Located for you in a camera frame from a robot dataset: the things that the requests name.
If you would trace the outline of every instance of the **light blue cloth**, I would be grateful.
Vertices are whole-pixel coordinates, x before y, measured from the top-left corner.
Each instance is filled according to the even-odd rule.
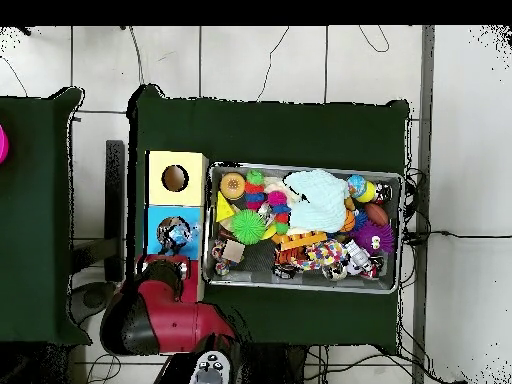
[[[344,200],[350,196],[345,180],[322,170],[288,175],[284,183],[307,200],[297,202],[290,214],[290,227],[335,233],[345,223]]]

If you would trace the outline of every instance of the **circular hole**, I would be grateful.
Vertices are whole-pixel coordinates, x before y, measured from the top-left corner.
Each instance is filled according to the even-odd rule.
[[[162,173],[162,184],[175,193],[184,190],[188,185],[187,171],[180,165],[168,166]]]

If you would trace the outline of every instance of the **gray device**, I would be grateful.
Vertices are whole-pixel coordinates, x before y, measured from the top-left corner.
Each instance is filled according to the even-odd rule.
[[[229,384],[230,370],[226,355],[210,350],[197,360],[189,384]]]

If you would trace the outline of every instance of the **table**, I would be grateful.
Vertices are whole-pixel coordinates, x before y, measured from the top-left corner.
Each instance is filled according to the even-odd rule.
[[[210,161],[404,174],[406,101],[374,106],[166,99],[150,84],[133,94],[127,113],[128,258],[142,252],[146,150],[196,151]],[[241,336],[254,342],[371,344],[396,353],[396,292],[207,286],[204,301],[218,305]]]

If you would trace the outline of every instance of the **yellow box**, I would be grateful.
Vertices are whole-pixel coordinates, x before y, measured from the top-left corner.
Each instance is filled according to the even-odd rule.
[[[149,204],[203,206],[207,168],[208,160],[201,153],[151,150],[148,170]],[[180,172],[185,174],[185,186],[173,187],[174,180],[169,177],[167,181],[170,181],[168,187],[171,189],[166,188],[164,172],[166,176],[173,173],[180,174]]]

